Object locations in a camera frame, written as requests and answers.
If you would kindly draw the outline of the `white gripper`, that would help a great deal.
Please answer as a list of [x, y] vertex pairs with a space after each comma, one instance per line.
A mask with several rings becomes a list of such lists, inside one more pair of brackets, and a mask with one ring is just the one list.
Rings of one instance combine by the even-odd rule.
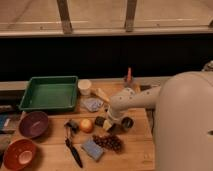
[[107, 120], [103, 123], [103, 129], [108, 131], [112, 127], [112, 123], [121, 124], [121, 117], [115, 117], [109, 110], [106, 113]]

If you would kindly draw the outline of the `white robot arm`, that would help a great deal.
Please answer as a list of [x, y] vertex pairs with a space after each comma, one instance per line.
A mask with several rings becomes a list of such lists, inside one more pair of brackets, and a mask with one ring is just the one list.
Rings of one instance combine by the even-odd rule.
[[139, 93], [110, 97], [108, 119], [131, 108], [155, 110], [156, 171], [213, 171], [213, 72], [184, 72]]

